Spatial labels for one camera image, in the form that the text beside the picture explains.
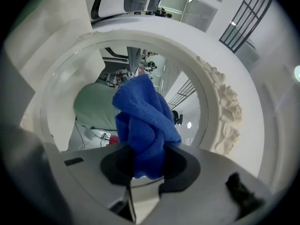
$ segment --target red object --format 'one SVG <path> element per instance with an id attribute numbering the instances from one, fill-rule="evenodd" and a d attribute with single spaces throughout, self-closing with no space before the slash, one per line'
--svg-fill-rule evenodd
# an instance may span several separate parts
<path id="1" fill-rule="evenodd" d="M 111 135 L 109 139 L 109 145 L 114 145 L 119 143 L 119 138 L 117 136 Z"/>

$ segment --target ceiling light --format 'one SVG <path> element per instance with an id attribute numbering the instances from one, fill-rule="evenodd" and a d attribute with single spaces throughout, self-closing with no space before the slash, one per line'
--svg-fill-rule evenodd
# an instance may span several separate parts
<path id="1" fill-rule="evenodd" d="M 295 77 L 300 82 L 300 66 L 295 67 Z"/>

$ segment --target gray machine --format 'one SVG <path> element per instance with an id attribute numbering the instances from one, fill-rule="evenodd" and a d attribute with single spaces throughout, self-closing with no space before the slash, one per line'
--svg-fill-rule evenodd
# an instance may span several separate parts
<path id="1" fill-rule="evenodd" d="M 132 224 L 130 147 L 119 144 L 60 154 L 55 144 L 43 144 L 19 128 L 34 92 L 9 60 L 2 58 L 0 155 L 18 190 L 58 224 Z M 258 179 L 221 155 L 183 144 L 166 144 L 165 151 L 160 202 L 143 225 L 158 221 L 230 224 L 270 198 Z"/>

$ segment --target green cloth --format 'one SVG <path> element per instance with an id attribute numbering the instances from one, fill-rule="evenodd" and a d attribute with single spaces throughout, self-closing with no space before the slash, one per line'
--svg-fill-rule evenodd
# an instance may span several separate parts
<path id="1" fill-rule="evenodd" d="M 99 83 L 86 85 L 74 102 L 77 123 L 86 128 L 117 130 L 115 117 L 120 110 L 112 105 L 116 92 L 116 89 Z"/>
<path id="2" fill-rule="evenodd" d="M 19 13 L 18 17 L 16 18 L 15 22 L 10 28 L 10 32 L 12 32 L 23 20 L 32 13 L 42 2 L 43 0 L 29 0 L 29 2 L 24 6 L 24 8 Z"/>

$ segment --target blue cloth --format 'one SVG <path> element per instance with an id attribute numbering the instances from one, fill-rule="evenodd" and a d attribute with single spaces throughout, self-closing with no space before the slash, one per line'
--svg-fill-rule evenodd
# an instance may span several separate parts
<path id="1" fill-rule="evenodd" d="M 117 91 L 112 104 L 121 110 L 116 116 L 120 142 L 128 142 L 135 152 L 134 177 L 163 176 L 165 142 L 181 143 L 172 112 L 147 75 L 127 81 Z"/>

